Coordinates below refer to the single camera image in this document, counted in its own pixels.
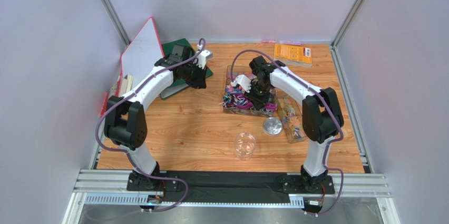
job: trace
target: white board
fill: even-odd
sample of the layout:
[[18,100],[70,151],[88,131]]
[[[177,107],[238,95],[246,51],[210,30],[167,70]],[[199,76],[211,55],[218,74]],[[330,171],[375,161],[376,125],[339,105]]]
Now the white board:
[[163,57],[161,42],[152,17],[122,54],[122,74],[134,77],[133,88],[151,72],[157,60]]

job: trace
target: white robotic arm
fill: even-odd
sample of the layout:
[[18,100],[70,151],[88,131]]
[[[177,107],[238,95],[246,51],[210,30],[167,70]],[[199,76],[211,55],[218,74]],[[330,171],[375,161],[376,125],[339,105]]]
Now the white robotic arm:
[[338,133],[328,111],[320,110],[320,106],[323,107],[324,104],[316,93],[324,98],[336,121],[340,126],[343,126],[344,121],[337,95],[331,88],[323,90],[309,84],[291,73],[282,62],[277,61],[276,63],[281,66],[282,70],[271,63],[267,63],[262,56],[254,58],[249,65],[256,79],[251,81],[246,76],[239,75],[231,84],[242,86],[245,90],[245,97],[254,104],[256,109],[265,107],[270,96],[270,90],[273,87],[285,91],[301,104],[302,125],[307,137],[309,137],[307,157],[301,167],[301,175],[304,177],[306,190],[314,191],[327,176],[325,164],[329,151],[326,151],[326,146],[329,141],[335,139]]
[[[283,67],[285,71],[289,72],[290,70],[287,67]],[[302,105],[302,101],[308,96],[314,96],[315,94],[310,90],[314,89],[317,92],[321,91],[321,88],[311,85],[302,78],[296,76],[298,79],[302,80],[304,83],[308,85],[308,88],[305,88],[303,85],[295,81],[291,76],[286,75],[280,69],[275,69],[270,74],[271,85],[274,87],[280,88],[285,91],[288,95],[290,95],[293,99],[296,100],[299,104]],[[328,141],[335,139],[335,136],[328,137],[323,143],[318,143],[317,141],[313,141],[309,139],[309,147],[307,150],[306,161],[304,162],[304,169],[307,173],[316,177],[320,174],[323,174],[326,171],[324,168],[322,161],[323,155],[325,154],[325,148]],[[329,156],[329,151],[326,153],[326,162]]]
[[[176,79],[184,79],[188,85],[197,89],[206,87],[206,61],[212,58],[208,50],[203,50],[193,62],[164,71],[172,64],[185,61],[190,55],[191,48],[176,45],[172,54],[156,62],[150,74],[130,92],[120,98],[112,96],[108,100],[109,109],[124,97],[134,95],[107,115],[104,134],[119,148],[126,150],[135,166],[146,174],[152,174],[155,169],[159,172],[157,162],[145,143],[145,111],[148,106]],[[122,118],[125,114],[128,114],[127,119]]]

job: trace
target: green book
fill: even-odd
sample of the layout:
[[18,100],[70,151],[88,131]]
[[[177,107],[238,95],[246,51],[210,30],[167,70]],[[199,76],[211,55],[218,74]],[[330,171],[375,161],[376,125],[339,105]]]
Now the green book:
[[[185,38],[178,41],[165,43],[162,44],[162,50],[164,51],[164,55],[170,54],[173,51],[173,48],[176,44],[192,47]],[[207,69],[206,77],[210,77],[211,75],[213,75],[213,72],[210,69]],[[172,83],[168,88],[166,88],[161,92],[161,99],[166,99],[188,87],[189,86],[183,79],[178,79],[174,83]]]

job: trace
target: white wall panel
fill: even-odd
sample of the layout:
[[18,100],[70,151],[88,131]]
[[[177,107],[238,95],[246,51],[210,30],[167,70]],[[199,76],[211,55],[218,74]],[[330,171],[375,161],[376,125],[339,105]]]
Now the white wall panel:
[[0,0],[1,223],[61,223],[121,40],[100,0]]
[[366,0],[338,47],[402,223],[447,223],[449,0]]
[[130,38],[153,16],[163,41],[331,41],[354,0],[111,0]]

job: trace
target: wooden table surface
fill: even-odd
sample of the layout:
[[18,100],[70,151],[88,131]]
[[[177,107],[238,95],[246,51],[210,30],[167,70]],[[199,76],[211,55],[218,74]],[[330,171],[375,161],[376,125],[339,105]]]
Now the wooden table surface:
[[[290,70],[313,85],[335,89],[345,120],[345,138],[332,144],[328,166],[364,173],[329,47],[324,44],[307,47],[313,56],[312,68],[289,66]],[[307,155],[308,141],[289,144],[284,132],[269,136],[262,129],[266,118],[225,114],[220,105],[226,69],[235,55],[245,49],[273,55],[274,45],[207,44],[206,48],[213,51],[208,66],[214,73],[206,80],[207,88],[188,88],[166,100],[156,98],[146,112],[147,146],[161,170],[299,172]],[[242,55],[236,65],[248,66],[254,57],[255,53]],[[246,161],[237,159],[232,152],[233,142],[242,132],[251,133],[257,140],[252,158]],[[105,144],[116,147],[109,139]],[[123,153],[103,150],[97,168],[131,169],[132,166]]]

